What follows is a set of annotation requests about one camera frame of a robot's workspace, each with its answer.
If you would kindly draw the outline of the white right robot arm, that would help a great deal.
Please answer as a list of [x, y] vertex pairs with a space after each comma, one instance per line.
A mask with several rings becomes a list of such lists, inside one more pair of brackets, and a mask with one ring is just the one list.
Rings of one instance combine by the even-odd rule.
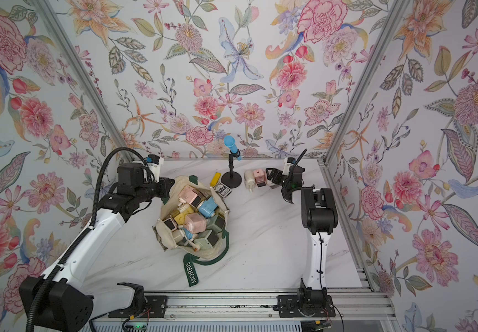
[[280, 295], [274, 309], [280, 318], [329, 321], [336, 316], [336, 310], [326, 288], [326, 257], [339, 217], [331, 189], [304, 185], [305, 168], [299, 163], [306, 152], [296, 158], [288, 157], [282, 170], [266, 169], [268, 181], [281, 188], [283, 200], [298, 206], [307, 235], [305, 270], [297, 294]]

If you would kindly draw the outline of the cream canvas tote bag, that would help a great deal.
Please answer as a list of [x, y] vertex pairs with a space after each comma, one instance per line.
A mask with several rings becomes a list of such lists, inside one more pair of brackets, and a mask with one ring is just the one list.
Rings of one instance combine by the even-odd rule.
[[[200, 250], [194, 243], [199, 233], [192, 234], [184, 225], [178, 225], [171, 217], [171, 212], [184, 203], [190, 204], [195, 213], [200, 204], [213, 197], [218, 204], [215, 215], [207, 219], [207, 229], [219, 235], [219, 241], [213, 249]], [[199, 284], [196, 266], [212, 266], [227, 255], [230, 247], [230, 234], [227, 229], [230, 210], [225, 200], [219, 196], [214, 188], [199, 182], [197, 177], [177, 177], [170, 191], [170, 197], [164, 199], [160, 218], [153, 226], [155, 236], [161, 247], [167, 250], [183, 250], [183, 269], [188, 285], [193, 287]]]

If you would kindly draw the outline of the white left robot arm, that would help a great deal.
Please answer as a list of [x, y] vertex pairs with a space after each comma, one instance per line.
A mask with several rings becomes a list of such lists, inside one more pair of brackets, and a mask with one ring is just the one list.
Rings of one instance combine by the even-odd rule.
[[[136, 156], [137, 161], [117, 168], [117, 182], [103, 194], [101, 184], [108, 165], [119, 152]], [[143, 286], [120, 282], [113, 289], [87, 295], [84, 281], [110, 239], [136, 213], [142, 203], [167, 199], [175, 181], [160, 176], [164, 159], [146, 157], [128, 147], [112, 150], [103, 162], [94, 190], [92, 216], [64, 253], [38, 277], [27, 277], [19, 294], [27, 315], [26, 330], [37, 326], [56, 331], [79, 331], [89, 321], [113, 311], [139, 315], [148, 301]]]

